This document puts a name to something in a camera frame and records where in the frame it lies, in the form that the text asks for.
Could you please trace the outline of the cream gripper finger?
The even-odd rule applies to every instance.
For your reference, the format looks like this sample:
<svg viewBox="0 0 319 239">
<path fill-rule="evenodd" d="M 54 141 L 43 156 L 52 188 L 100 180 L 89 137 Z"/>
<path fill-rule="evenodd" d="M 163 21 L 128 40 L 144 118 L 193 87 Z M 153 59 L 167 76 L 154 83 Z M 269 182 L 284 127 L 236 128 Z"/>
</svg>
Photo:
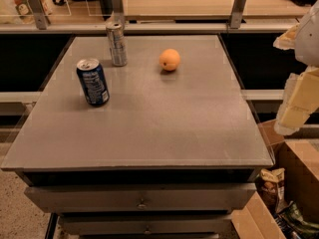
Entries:
<svg viewBox="0 0 319 239">
<path fill-rule="evenodd" d="M 273 42 L 273 46 L 280 50 L 295 49 L 295 39 L 298 28 L 298 24 L 289 28 L 285 33 L 275 39 L 275 41 Z"/>
<path fill-rule="evenodd" d="M 308 67 L 300 75 L 291 73 L 285 84 L 274 130 L 281 135 L 291 135 L 318 109 L 319 68 Z"/>
</svg>

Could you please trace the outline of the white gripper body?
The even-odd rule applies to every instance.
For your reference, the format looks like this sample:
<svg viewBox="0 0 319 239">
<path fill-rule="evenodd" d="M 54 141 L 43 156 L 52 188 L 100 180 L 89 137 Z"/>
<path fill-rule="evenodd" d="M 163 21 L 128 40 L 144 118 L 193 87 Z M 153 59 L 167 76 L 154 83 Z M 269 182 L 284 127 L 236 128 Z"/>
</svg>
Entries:
<svg viewBox="0 0 319 239">
<path fill-rule="evenodd" d="M 319 66 L 319 0 L 300 21 L 295 37 L 295 58 L 308 66 Z"/>
</svg>

